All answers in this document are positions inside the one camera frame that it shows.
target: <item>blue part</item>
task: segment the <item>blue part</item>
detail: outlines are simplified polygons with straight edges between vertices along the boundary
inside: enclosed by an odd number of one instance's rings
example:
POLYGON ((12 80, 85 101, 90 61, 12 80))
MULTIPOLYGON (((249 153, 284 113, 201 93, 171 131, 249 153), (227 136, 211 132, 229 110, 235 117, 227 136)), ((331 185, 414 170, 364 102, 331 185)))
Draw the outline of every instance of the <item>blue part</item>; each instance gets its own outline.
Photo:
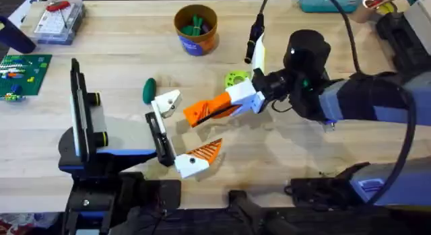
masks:
MULTIPOLYGON (((350 13, 356 10, 362 0, 337 0, 345 12, 350 13)), ((338 12, 337 8, 330 0, 299 0, 301 9, 304 12, 338 12)))
POLYGON ((83 166, 59 166, 60 170, 83 170, 83 166))
POLYGON ((343 119, 343 114, 341 113, 341 109, 339 107, 337 93, 338 90, 343 87, 345 82, 346 80, 334 83, 319 96, 321 108, 325 113, 325 116, 330 120, 343 119))
POLYGON ((0 30, 0 42, 21 53, 31 53, 36 48, 36 45, 6 17, 0 16, 0 22, 5 25, 0 30))
MULTIPOLYGON (((408 160, 392 187, 376 205, 431 205, 431 158, 408 160)), ((351 186, 363 201, 369 200, 383 186, 393 164, 371 164, 357 171, 351 186)))
POLYGON ((22 87, 21 85, 15 83, 11 86, 11 91, 16 95, 20 95, 22 92, 22 87))
POLYGON ((155 154, 154 149, 98 149, 98 154, 112 154, 116 156, 147 156, 155 154))
POLYGON ((194 43, 193 41, 183 37, 178 36, 180 38, 181 44, 183 44, 184 49, 193 56, 201 56, 203 55, 203 49, 199 44, 194 43))
POLYGON ((102 218, 104 211, 81 211, 80 214, 86 218, 102 218))

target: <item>wooden tabletop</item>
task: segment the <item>wooden tabletop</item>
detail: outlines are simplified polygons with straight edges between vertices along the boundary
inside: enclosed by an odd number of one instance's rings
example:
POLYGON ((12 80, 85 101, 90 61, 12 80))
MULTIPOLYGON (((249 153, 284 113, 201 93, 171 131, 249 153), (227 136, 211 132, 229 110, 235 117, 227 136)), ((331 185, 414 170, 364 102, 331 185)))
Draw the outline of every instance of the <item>wooden tabletop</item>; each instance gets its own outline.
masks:
MULTIPOLYGON (((57 144, 71 126, 71 58, 81 63, 90 91, 102 95, 105 115, 144 122, 151 108, 142 87, 156 79, 158 94, 179 89, 180 110, 165 120, 178 153, 223 137, 219 160, 196 178, 182 181, 181 207, 225 207, 230 189, 245 189, 258 204, 289 206, 284 185, 296 177, 336 175, 352 164, 394 162, 405 125, 342 121, 324 133, 316 122, 294 111, 208 121, 188 128, 182 109, 223 91, 224 75, 248 70, 243 63, 257 1, 194 1, 218 15, 218 47, 204 57, 182 49, 173 26, 175 13, 191 1, 86 1, 87 16, 71 46, 38 45, 34 54, 53 54, 38 96, 22 103, 0 102, 0 212, 63 211, 72 179, 58 169, 57 144)), ((30 34, 44 9, 32 5, 22 29, 30 34)), ((295 0, 269 0, 265 8, 266 71, 283 67, 289 36, 296 30, 319 31, 331 45, 331 78, 354 72, 349 40, 337 13, 303 13, 295 0)), ((352 24, 361 68, 366 73, 391 69, 381 43, 368 24, 352 24)), ((289 104, 279 104, 279 108, 289 104)), ((430 155, 430 128, 418 127, 410 157, 430 155)), ((179 178, 176 170, 150 160, 130 170, 148 178, 179 178)))

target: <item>red tool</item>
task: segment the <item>red tool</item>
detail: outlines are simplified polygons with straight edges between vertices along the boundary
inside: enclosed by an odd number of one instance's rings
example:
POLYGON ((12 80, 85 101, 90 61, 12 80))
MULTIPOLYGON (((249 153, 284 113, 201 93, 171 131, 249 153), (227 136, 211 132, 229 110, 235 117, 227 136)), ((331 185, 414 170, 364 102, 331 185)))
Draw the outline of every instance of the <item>red tool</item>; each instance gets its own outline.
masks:
POLYGON ((68 1, 59 1, 51 5, 48 5, 48 7, 46 7, 46 10, 49 12, 56 12, 57 10, 62 10, 69 6, 70 6, 70 3, 68 1))
POLYGON ((63 22, 65 23, 65 28, 67 29, 66 20, 63 16, 63 12, 61 10, 65 9, 69 6, 70 6, 70 3, 68 1, 59 1, 59 2, 55 2, 53 4, 48 5, 48 7, 46 7, 46 10, 48 12, 56 12, 59 10, 60 14, 61 14, 61 18, 63 19, 63 22))

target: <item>orange part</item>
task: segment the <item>orange part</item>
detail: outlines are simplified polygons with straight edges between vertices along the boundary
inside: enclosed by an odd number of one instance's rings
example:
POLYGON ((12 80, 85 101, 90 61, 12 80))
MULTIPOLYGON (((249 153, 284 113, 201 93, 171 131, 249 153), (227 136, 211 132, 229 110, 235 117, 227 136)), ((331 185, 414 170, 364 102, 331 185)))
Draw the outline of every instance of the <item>orange part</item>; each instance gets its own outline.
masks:
MULTIPOLYGON (((189 122, 190 126, 196 127, 198 120, 208 116, 209 114, 211 114, 217 110, 227 108, 228 106, 231 105, 230 101, 231 101, 231 99, 230 99, 229 93, 224 92, 223 94, 220 94, 219 96, 215 97, 213 100, 199 101, 198 103, 196 103, 190 107, 185 108, 183 110, 183 112, 184 112, 184 115, 186 116, 186 119, 189 122)), ((218 118, 222 118, 225 116, 229 116, 238 107, 239 106, 232 107, 223 113, 220 113, 216 116, 213 116, 213 118, 218 119, 218 118)))
POLYGON ((207 145, 203 145, 197 149, 191 150, 186 154, 195 156, 196 158, 200 158, 203 160, 207 160, 208 164, 211 165, 212 162, 218 156, 220 149, 222 148, 222 139, 215 140, 207 145))

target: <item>green object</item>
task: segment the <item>green object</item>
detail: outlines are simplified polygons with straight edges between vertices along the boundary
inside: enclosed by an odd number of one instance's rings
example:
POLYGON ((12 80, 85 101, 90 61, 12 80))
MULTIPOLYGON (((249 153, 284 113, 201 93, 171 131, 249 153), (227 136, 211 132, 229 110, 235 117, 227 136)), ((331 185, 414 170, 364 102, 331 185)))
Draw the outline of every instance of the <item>green object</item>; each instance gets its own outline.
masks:
POLYGON ((23 96, 38 95, 52 57, 52 55, 6 55, 0 63, 0 70, 16 68, 24 70, 25 74, 22 78, 0 79, 0 96, 9 93, 13 84, 22 87, 23 96), (23 63, 12 63, 12 59, 22 59, 23 63))
POLYGON ((197 15, 193 16, 193 33, 192 36, 199 36, 201 34, 201 26, 203 19, 197 17, 197 15))
POLYGON ((250 78, 250 75, 247 71, 231 71, 224 77, 224 87, 227 88, 234 86, 235 84, 244 81, 245 78, 250 78))
POLYGON ((156 97, 156 81, 154 78, 149 78, 142 90, 142 100, 144 103, 149 104, 156 97))
POLYGON ((181 29, 181 33, 191 36, 193 34, 193 26, 184 26, 181 29))

